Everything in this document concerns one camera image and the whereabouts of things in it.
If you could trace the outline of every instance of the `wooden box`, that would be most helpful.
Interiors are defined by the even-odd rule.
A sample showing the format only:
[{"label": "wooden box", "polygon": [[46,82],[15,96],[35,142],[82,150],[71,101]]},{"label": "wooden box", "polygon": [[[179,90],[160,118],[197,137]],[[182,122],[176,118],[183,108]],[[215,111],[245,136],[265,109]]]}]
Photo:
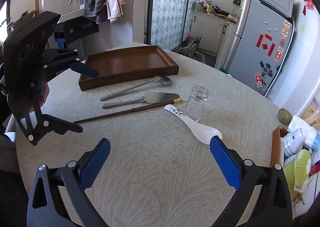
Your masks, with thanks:
[{"label": "wooden box", "polygon": [[179,66],[159,46],[105,51],[89,56],[85,64],[98,71],[99,77],[81,75],[81,91],[156,75],[177,75],[179,71]]},{"label": "wooden box", "polygon": [[287,158],[284,155],[284,147],[280,138],[283,138],[288,134],[288,131],[282,126],[278,126],[272,132],[272,149],[270,158],[270,167],[275,163],[279,163],[283,166],[284,160]]}]

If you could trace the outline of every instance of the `cable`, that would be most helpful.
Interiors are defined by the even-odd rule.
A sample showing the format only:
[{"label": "cable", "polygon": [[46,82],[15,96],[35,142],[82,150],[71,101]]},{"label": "cable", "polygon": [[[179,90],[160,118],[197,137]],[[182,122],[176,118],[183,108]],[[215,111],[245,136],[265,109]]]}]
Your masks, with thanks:
[{"label": "cable", "polygon": [[233,11],[231,12],[231,16],[232,16],[233,12],[235,11],[236,7],[237,7],[237,6],[235,6],[235,8],[233,9]]}]

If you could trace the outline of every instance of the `bottle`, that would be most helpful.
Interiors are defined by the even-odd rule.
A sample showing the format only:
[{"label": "bottle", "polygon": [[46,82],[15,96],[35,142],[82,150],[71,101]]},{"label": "bottle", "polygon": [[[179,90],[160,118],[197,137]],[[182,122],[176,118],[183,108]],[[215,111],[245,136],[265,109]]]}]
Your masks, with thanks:
[{"label": "bottle", "polygon": [[203,12],[206,13],[207,12],[207,7],[208,7],[208,1],[204,2],[204,8],[203,8]]},{"label": "bottle", "polygon": [[203,12],[204,9],[204,0],[200,0],[198,4],[198,11]]},{"label": "bottle", "polygon": [[212,10],[212,2],[209,1],[208,6],[207,6],[207,13],[211,13]]}]

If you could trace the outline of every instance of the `chopstick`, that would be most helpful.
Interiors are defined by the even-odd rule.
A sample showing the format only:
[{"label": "chopstick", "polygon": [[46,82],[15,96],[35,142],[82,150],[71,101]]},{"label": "chopstick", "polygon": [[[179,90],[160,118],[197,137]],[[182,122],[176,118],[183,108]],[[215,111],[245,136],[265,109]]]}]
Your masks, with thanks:
[{"label": "chopstick", "polygon": [[179,102],[182,102],[182,101],[183,101],[182,98],[178,98],[178,99],[174,99],[174,100],[155,103],[155,104],[151,104],[151,105],[140,106],[140,107],[137,107],[137,108],[132,108],[132,109],[119,111],[119,112],[115,112],[115,113],[104,114],[104,115],[100,115],[100,116],[96,116],[96,117],[92,117],[92,118],[76,120],[76,121],[74,121],[74,123],[79,124],[79,123],[98,120],[98,119],[110,118],[110,117],[114,117],[114,116],[122,115],[122,114],[136,113],[136,112],[145,111],[145,110],[149,110],[149,109],[154,109],[154,108],[158,108],[158,107],[164,107],[166,105],[176,104],[176,103],[179,103]]}]

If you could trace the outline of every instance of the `blue gripper pad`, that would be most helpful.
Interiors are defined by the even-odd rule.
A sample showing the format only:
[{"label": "blue gripper pad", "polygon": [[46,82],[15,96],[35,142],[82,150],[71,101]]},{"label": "blue gripper pad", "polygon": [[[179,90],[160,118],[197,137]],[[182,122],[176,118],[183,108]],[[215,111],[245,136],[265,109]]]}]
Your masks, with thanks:
[{"label": "blue gripper pad", "polygon": [[79,74],[83,74],[90,78],[97,78],[99,76],[98,72],[85,66],[85,64],[73,62],[69,64],[72,71]]},{"label": "blue gripper pad", "polygon": [[103,143],[94,152],[90,160],[81,170],[79,186],[82,191],[92,187],[93,182],[96,180],[102,166],[110,155],[110,141],[108,141],[106,138],[103,138],[102,141]]},{"label": "blue gripper pad", "polygon": [[216,137],[213,137],[210,141],[210,151],[228,185],[234,187],[236,191],[238,191],[241,185],[240,170],[227,153],[224,145],[222,145],[220,140]]}]

